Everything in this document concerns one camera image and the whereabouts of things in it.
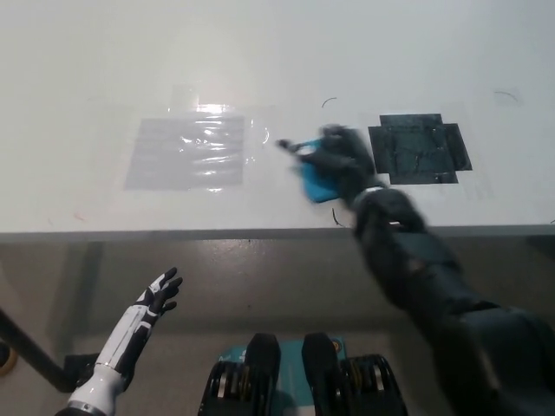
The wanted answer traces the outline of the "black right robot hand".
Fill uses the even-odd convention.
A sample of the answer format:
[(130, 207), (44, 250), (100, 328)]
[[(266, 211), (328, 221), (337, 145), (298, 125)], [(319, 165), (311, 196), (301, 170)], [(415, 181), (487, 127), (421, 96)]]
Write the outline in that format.
[(354, 128), (328, 125), (315, 140), (280, 139), (277, 146), (299, 163), (305, 195), (313, 203), (340, 199), (351, 207), (365, 190), (384, 187), (368, 146)]

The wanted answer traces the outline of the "white and black left hand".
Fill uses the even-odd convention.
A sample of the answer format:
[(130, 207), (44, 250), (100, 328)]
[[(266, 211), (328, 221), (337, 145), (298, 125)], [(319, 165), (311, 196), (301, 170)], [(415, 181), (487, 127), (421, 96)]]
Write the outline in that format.
[(70, 395), (65, 407), (79, 415), (114, 415), (118, 396), (133, 377), (137, 361), (157, 321), (177, 306), (183, 279), (175, 267), (162, 273), (129, 306), (92, 366), (90, 377)]

